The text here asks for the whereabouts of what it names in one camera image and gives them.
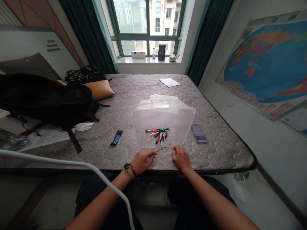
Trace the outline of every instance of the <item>water bottle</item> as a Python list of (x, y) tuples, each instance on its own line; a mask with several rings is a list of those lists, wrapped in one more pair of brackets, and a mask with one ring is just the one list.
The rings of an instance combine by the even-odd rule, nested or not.
[(153, 60), (156, 60), (156, 51), (153, 49)]

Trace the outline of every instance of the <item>mattress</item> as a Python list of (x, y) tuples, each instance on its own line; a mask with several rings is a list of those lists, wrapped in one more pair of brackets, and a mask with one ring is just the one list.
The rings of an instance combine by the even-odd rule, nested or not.
[[(180, 85), (167, 87), (160, 78), (170, 77)], [(83, 149), (76, 153), (72, 142), (63, 141), (26, 151), (26, 153), (62, 160), (83, 161), (99, 169), (121, 170), (131, 162), (140, 150), (137, 145), (131, 112), (140, 100), (148, 100), (151, 94), (177, 96), (188, 106), (196, 109), (193, 124), (205, 127), (208, 144), (197, 144), (189, 130), (184, 147), (190, 155), (192, 168), (201, 174), (221, 174), (254, 169), (257, 159), (244, 141), (229, 127), (220, 114), (206, 100), (191, 79), (184, 74), (165, 75), (123, 75), (110, 74), (110, 86), (115, 95), (101, 101), (110, 105), (99, 108), (96, 117), (100, 119), (91, 129), (75, 132)], [(109, 148), (118, 129), (123, 135), (116, 148)], [(150, 169), (155, 172), (177, 172), (172, 162), (173, 147), (157, 146), (158, 153)], [(0, 168), (48, 168), (84, 169), (76, 166), (50, 165), (13, 158), (0, 158)]]

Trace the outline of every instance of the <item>window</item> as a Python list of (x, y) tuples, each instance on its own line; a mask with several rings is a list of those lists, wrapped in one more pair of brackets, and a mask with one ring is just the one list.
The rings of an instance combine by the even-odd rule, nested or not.
[[(180, 6), (176, 7), (177, 22), (175, 15), (171, 15), (172, 8), (164, 8), (164, 3), (167, 5), (167, 2), (171, 1), (107, 0), (108, 14), (104, 16), (109, 22), (114, 55), (118, 58), (131, 56), (131, 51), (137, 50), (145, 51), (146, 56), (151, 56), (153, 48), (157, 49), (160, 43), (167, 46), (166, 55), (177, 54), (181, 42), (181, 19), (187, 1), (180, 0)], [(147, 12), (151, 10), (153, 14), (148, 15)]]
[(156, 13), (161, 13), (161, 0), (156, 0)]
[(172, 15), (172, 8), (166, 8), (166, 18), (170, 19)]
[(156, 18), (156, 33), (160, 32), (160, 18)]
[(177, 22), (177, 21), (178, 21), (178, 14), (179, 14), (179, 12), (176, 11), (176, 12), (175, 12), (175, 20), (174, 20), (174, 22)]

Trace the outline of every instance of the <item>dark green curtain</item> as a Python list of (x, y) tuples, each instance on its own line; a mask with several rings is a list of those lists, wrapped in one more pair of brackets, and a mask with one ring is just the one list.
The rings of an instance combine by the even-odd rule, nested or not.
[(204, 21), (201, 22), (194, 53), (187, 69), (187, 75), (199, 85), (212, 54), (215, 43), (222, 31), (234, 0), (211, 0), (205, 7)]
[(91, 0), (59, 0), (90, 64), (116, 73)]

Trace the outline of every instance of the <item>dark pants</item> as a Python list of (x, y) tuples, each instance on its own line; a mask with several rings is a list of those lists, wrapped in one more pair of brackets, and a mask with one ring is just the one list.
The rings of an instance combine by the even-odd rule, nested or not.
[[(106, 170), (101, 172), (113, 181), (117, 174), (112, 174)], [(230, 200), (234, 205), (236, 203), (229, 195), (229, 190), (219, 181), (212, 177), (203, 177), (219, 193)], [(78, 192), (76, 198), (75, 217), (90, 204), (104, 189), (106, 184), (96, 175), (92, 175), (85, 180)], [(210, 216), (205, 210), (199, 196), (186, 178), (177, 179), (170, 183), (168, 190), (169, 200), (179, 207), (179, 214), (174, 229), (216, 229)], [(136, 230), (143, 229), (140, 221), (132, 210), (133, 223)], [(114, 208), (110, 212), (103, 229), (130, 229), (127, 206), (119, 198)]]

